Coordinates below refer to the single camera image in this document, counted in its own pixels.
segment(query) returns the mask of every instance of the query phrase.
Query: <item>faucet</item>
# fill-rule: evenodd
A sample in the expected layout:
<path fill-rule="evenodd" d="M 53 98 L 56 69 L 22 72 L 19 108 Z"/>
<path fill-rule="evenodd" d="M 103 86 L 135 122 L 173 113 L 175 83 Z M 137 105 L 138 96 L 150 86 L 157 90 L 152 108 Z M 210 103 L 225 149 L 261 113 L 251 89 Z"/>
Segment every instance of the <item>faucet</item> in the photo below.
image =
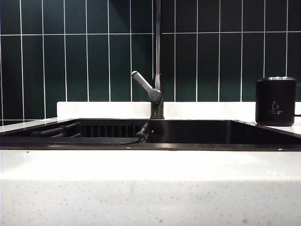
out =
<path fill-rule="evenodd" d="M 135 79 L 147 92 L 151 102 L 150 119 L 164 119 L 163 116 L 163 82 L 161 77 L 161 0 L 156 0 L 156 73 L 153 76 L 152 86 L 137 72 L 132 72 Z"/>

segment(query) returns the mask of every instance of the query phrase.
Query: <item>black sink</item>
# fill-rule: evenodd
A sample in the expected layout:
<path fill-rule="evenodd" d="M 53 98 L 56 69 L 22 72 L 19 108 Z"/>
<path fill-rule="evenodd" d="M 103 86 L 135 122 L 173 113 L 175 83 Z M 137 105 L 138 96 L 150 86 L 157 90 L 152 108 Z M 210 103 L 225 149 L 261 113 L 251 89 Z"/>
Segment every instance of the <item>black sink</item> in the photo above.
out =
<path fill-rule="evenodd" d="M 301 144 L 301 136 L 231 120 L 157 120 L 149 143 Z"/>
<path fill-rule="evenodd" d="M 7 149 L 231 150 L 299 144 L 301 135 L 230 120 L 77 119 L 0 133 L 0 146 Z"/>

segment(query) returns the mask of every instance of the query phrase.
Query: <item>backsplash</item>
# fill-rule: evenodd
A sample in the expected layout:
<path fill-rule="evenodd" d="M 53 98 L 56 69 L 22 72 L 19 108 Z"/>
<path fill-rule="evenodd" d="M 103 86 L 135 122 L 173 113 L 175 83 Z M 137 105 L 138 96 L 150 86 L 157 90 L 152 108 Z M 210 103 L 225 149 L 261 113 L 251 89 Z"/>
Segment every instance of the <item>backsplash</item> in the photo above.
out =
<path fill-rule="evenodd" d="M 130 73 L 151 82 L 153 1 L 0 0 L 0 125 L 55 117 L 58 101 L 147 101 Z M 255 101 L 262 77 L 301 82 L 300 0 L 162 0 L 162 32 L 165 101 Z"/>

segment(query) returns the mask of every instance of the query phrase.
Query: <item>mug handle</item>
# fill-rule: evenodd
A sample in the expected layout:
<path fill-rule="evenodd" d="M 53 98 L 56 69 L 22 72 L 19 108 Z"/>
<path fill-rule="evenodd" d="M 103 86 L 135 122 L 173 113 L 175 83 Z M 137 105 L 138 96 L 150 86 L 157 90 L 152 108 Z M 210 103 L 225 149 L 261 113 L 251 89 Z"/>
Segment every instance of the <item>mug handle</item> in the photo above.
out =
<path fill-rule="evenodd" d="M 301 117 L 301 114 L 295 114 L 296 117 Z"/>

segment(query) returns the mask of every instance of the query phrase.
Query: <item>black mug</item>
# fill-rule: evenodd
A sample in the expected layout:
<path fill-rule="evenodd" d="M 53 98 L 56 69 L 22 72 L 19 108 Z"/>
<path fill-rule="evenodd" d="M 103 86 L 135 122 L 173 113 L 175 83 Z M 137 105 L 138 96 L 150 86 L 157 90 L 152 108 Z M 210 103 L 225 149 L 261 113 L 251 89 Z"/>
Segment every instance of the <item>black mug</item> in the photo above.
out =
<path fill-rule="evenodd" d="M 265 126 L 291 126 L 294 123 L 296 79 L 270 77 L 256 83 L 256 122 Z"/>

